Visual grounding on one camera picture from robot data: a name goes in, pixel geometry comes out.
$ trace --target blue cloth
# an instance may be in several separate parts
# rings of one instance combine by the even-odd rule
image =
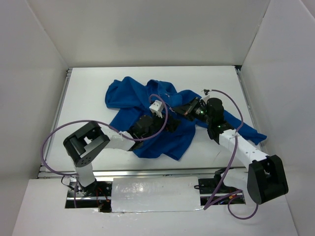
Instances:
[[[195,97],[200,97],[191,90],[177,92],[169,82],[150,80],[144,86],[131,77],[125,77],[122,81],[115,80],[107,90],[105,103],[108,108],[120,108],[120,110],[110,125],[118,130],[126,131],[142,115],[150,115],[149,96],[153,93],[158,94],[170,107],[181,106],[189,103]],[[179,160],[191,144],[195,135],[195,125],[207,127],[206,123],[197,119],[188,121],[175,112],[169,110],[169,113],[175,119],[181,120],[177,130],[174,133],[163,131],[156,137],[144,141],[143,146],[134,151],[138,157],[157,158],[164,153],[175,160]],[[233,127],[238,127],[241,123],[240,120],[227,111],[224,112],[224,118]],[[267,138],[246,124],[243,125],[239,133],[255,144]]]

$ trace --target wire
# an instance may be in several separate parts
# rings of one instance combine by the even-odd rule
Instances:
[[[235,215],[231,209],[230,209],[230,205],[231,205],[231,202],[236,199],[236,198],[241,198],[241,196],[236,196],[235,198],[232,198],[228,204],[227,204],[227,209],[228,211],[230,212],[231,215],[233,215],[236,219],[239,219],[239,220],[248,220],[248,219],[251,219],[256,213],[257,213],[257,210],[258,210],[258,204],[256,204],[256,208],[254,210],[254,212],[250,215],[250,216],[247,216],[247,217],[239,217],[237,215]]]
[[[236,102],[233,100],[233,98],[230,97],[227,93],[225,93],[225,92],[223,92],[223,91],[220,91],[220,90],[216,90],[216,89],[213,89],[213,90],[211,90],[211,91],[219,92],[219,93],[224,94],[225,96],[227,96],[227,97],[232,101],[232,103],[233,103],[234,106],[236,107],[236,109],[237,109],[237,111],[238,111],[238,113],[240,114],[240,117],[241,117],[241,124],[240,124],[240,126],[238,126],[238,128],[235,130],[235,133],[237,133],[237,132],[240,130],[240,128],[243,126],[243,124],[244,124],[244,119],[243,119],[243,115],[242,115],[242,113],[241,113],[241,110],[239,109],[239,107],[237,106],[237,104],[236,104]],[[231,159],[230,159],[229,163],[227,164],[227,167],[226,167],[226,169],[225,169],[225,171],[224,171],[224,173],[223,173],[223,176],[221,177],[221,179],[220,179],[220,181],[219,181],[217,187],[215,188],[215,190],[213,191],[211,197],[209,198],[209,200],[207,201],[206,205],[204,206],[204,208],[203,208],[204,210],[208,209],[210,206],[213,205],[212,200],[213,200],[213,198],[215,197],[215,194],[216,194],[216,193],[218,192],[218,190],[220,189],[221,185],[223,184],[223,181],[224,181],[224,179],[225,179],[225,177],[226,177],[226,175],[227,175],[228,170],[231,168],[232,162],[233,162],[234,157],[235,157],[235,154],[236,154],[237,144],[238,144],[237,135],[235,135],[235,146],[234,146],[234,150],[233,150]]]
[[[109,202],[109,200],[108,200],[107,196],[105,195],[105,193],[103,192],[103,190],[101,188],[98,188],[98,189],[104,195],[104,197],[106,198],[106,201]]]
[[[130,137],[124,135],[124,134],[120,134],[120,135],[123,136],[125,139],[132,140],[132,141],[135,141],[135,142],[145,141],[145,140],[152,139],[152,138],[156,137],[157,135],[159,135],[159,134],[163,131],[163,129],[164,129],[165,126],[166,126],[167,118],[168,118],[167,106],[166,106],[166,103],[163,101],[163,99],[162,99],[160,96],[156,95],[156,94],[151,94],[151,95],[150,95],[150,97],[149,97],[149,102],[151,102],[151,99],[152,99],[153,97],[158,98],[158,99],[162,102],[162,104],[163,104],[163,106],[164,106],[164,109],[165,109],[165,120],[164,120],[164,124],[163,124],[163,126],[161,127],[161,129],[160,129],[157,133],[153,134],[152,136],[149,136],[149,137],[147,137],[147,138],[142,138],[142,139],[133,139],[133,138],[130,138]],[[46,160],[45,160],[45,158],[44,158],[45,145],[46,145],[46,143],[48,142],[48,140],[49,140],[58,130],[61,130],[62,128],[66,127],[66,126],[69,126],[69,125],[72,125],[72,124],[83,123],[83,122],[90,122],[90,121],[93,121],[93,120],[91,120],[91,119],[82,119],[82,120],[76,120],[76,121],[72,121],[72,122],[63,124],[63,125],[59,126],[58,128],[54,129],[54,130],[46,137],[46,139],[44,140],[44,142],[43,142],[43,144],[42,144],[42,146],[41,146],[41,148],[40,148],[40,149],[41,149],[40,159],[41,159],[41,162],[43,163],[43,165],[44,165],[50,172],[55,173],[55,174],[57,174],[57,175],[61,175],[61,176],[77,176],[77,175],[78,175],[77,173],[70,173],[70,174],[67,174],[67,173],[55,171],[54,169],[52,169],[52,168],[47,164],[47,162],[46,162]],[[117,133],[119,133],[119,131],[118,131],[116,128],[110,126],[109,124],[106,124],[106,123],[104,123],[104,122],[102,122],[102,121],[97,121],[97,120],[95,120],[95,121],[96,121],[98,124],[105,125],[105,126],[107,126],[108,128],[110,128],[110,129],[116,131]]]
[[[235,191],[235,192],[228,193],[228,194],[226,194],[226,195],[224,195],[224,196],[222,196],[222,197],[219,197],[219,198],[215,199],[213,202],[211,202],[211,204],[214,205],[215,203],[217,203],[217,202],[219,202],[219,201],[221,201],[221,200],[223,200],[223,199],[225,199],[225,198],[228,198],[228,197],[230,197],[230,196],[233,196],[233,195],[238,194],[238,193],[241,193],[241,192],[242,192],[241,190],[237,190],[237,191]]]
[[[229,96],[227,93],[225,93],[225,92],[223,92],[223,91],[220,91],[220,90],[216,90],[216,89],[212,89],[211,91],[222,93],[223,95],[225,95],[226,97],[228,97],[228,98],[232,101],[232,103],[234,104],[234,106],[236,107],[236,109],[237,109],[237,111],[238,111],[238,113],[240,114],[240,117],[241,117],[241,124],[240,124],[240,125],[237,127],[237,129],[235,130],[235,133],[237,133],[237,132],[240,130],[240,128],[243,126],[243,124],[244,124],[244,118],[243,118],[243,115],[242,115],[242,112],[241,112],[240,108],[237,106],[237,104],[236,104],[236,102],[234,101],[234,99],[233,99],[231,96]],[[208,208],[209,208],[210,206],[212,206],[214,203],[218,202],[218,199],[221,200],[221,199],[223,199],[223,198],[226,198],[226,197],[229,197],[229,196],[235,194],[235,193],[231,193],[231,194],[225,195],[225,196],[223,196],[223,197],[221,197],[221,198],[218,198],[218,199],[216,199],[215,201],[213,201],[213,198],[215,197],[215,194],[218,192],[218,190],[220,189],[221,185],[223,184],[223,181],[224,181],[224,179],[225,179],[225,177],[226,177],[226,175],[227,175],[228,170],[231,168],[232,162],[233,162],[233,160],[234,160],[234,158],[235,158],[235,155],[236,155],[237,145],[238,145],[238,140],[237,140],[237,135],[235,135],[235,145],[234,145],[234,150],[233,150],[231,159],[230,159],[229,163],[227,164],[227,167],[226,167],[226,169],[225,169],[225,171],[224,171],[224,173],[223,173],[223,175],[222,175],[222,177],[221,177],[221,179],[220,179],[220,181],[219,181],[217,187],[215,188],[215,190],[213,191],[211,197],[209,198],[209,200],[207,201],[206,205],[204,206],[204,208],[203,208],[204,210],[208,209]],[[231,214],[232,216],[234,216],[235,218],[240,219],[240,220],[247,220],[247,219],[252,218],[252,217],[257,213],[258,204],[256,205],[256,208],[255,208],[255,211],[253,212],[253,214],[250,215],[250,216],[248,216],[248,217],[242,218],[242,217],[239,217],[239,216],[235,215],[235,214],[231,211],[230,206],[229,206],[229,205],[231,204],[231,202],[232,202],[235,198],[232,198],[232,199],[228,202],[228,204],[227,204],[228,211],[230,212],[230,214]]]
[[[70,185],[66,185],[66,184],[64,184],[64,183],[63,183],[63,179],[64,179],[64,177],[65,177],[65,176],[63,176],[63,177],[61,178],[61,181],[60,181],[60,182],[61,182],[64,186],[67,186],[68,188],[70,188],[71,190],[73,190],[73,191],[74,191],[74,188],[73,188],[72,186],[70,186]]]

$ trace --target white panel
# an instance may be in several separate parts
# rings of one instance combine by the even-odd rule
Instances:
[[[197,177],[115,178],[113,212],[200,210]]]
[[[242,89],[233,66],[185,66],[185,67],[112,67],[74,68],[63,102],[58,126],[79,119],[95,119],[110,123],[117,110],[105,105],[105,94],[114,79],[131,76],[146,85],[150,79],[169,81],[177,91],[191,89],[202,95],[203,89],[219,89],[232,96],[240,107],[244,121],[252,125]],[[232,102],[220,93],[211,96],[222,99],[225,109],[235,117],[239,114]],[[72,171],[73,164],[63,146],[64,139],[83,124],[75,124],[58,131],[48,155],[50,166],[59,171]],[[225,167],[231,153],[210,140],[205,128],[196,126],[195,137],[180,161],[161,155],[157,159],[138,158],[133,152],[104,149],[93,161],[96,171],[105,170],[159,170],[185,168]],[[235,159],[233,166],[243,166]]]
[[[71,67],[242,64],[270,0],[29,0]]]
[[[12,234],[66,66],[22,0],[0,1],[0,229]]]
[[[266,147],[285,163],[300,235],[314,235],[315,19],[299,0],[271,1],[242,68]]]
[[[285,197],[261,205],[250,220],[237,220],[226,206],[187,212],[98,213],[65,209],[67,187],[59,179],[30,180],[13,236],[297,236]],[[246,205],[233,205],[244,217]]]

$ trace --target black bracket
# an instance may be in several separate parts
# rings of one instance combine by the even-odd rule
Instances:
[[[76,167],[89,165],[109,143],[96,121],[90,121],[80,129],[69,135],[63,142],[68,155]]]
[[[267,156],[249,165],[247,190],[257,204],[262,204],[288,193],[284,166],[277,155]]]
[[[233,129],[232,125],[224,120],[224,107],[222,101],[218,98],[209,98],[207,103],[196,97],[188,104],[174,107],[173,110],[184,116],[186,119],[193,121],[198,119],[208,125],[207,131],[209,138],[219,144],[219,135],[225,130]]]

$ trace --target red wire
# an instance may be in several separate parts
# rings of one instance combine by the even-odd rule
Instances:
[[[104,194],[103,190],[101,190],[101,188],[98,188],[100,190],[100,192],[104,195],[104,197],[106,198],[106,201],[109,202],[107,196]]]

